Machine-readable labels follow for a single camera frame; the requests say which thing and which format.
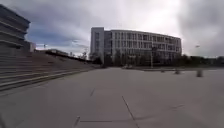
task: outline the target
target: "stair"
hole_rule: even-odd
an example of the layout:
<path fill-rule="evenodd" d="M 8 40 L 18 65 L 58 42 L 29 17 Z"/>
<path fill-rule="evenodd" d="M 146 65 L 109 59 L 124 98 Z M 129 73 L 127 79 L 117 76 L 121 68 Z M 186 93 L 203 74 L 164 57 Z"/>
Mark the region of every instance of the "stair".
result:
<path fill-rule="evenodd" d="M 92 69 L 76 60 L 0 45 L 0 92 Z"/>

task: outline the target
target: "sky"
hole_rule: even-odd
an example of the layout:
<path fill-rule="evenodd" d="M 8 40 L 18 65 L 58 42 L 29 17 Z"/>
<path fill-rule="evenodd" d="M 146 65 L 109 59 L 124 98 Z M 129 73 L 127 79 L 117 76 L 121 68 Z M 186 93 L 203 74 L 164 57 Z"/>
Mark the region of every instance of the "sky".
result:
<path fill-rule="evenodd" d="M 31 21 L 38 49 L 88 51 L 91 27 L 177 36 L 183 53 L 223 56 L 223 0 L 0 0 Z"/>

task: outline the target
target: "paved ground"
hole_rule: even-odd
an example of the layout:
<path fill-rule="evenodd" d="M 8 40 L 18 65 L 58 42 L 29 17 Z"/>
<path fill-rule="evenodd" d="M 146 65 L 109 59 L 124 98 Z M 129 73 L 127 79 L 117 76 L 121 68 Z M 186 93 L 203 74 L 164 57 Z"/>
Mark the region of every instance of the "paved ground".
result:
<path fill-rule="evenodd" d="M 86 72 L 1 94 L 0 128 L 223 128 L 223 76 Z"/>

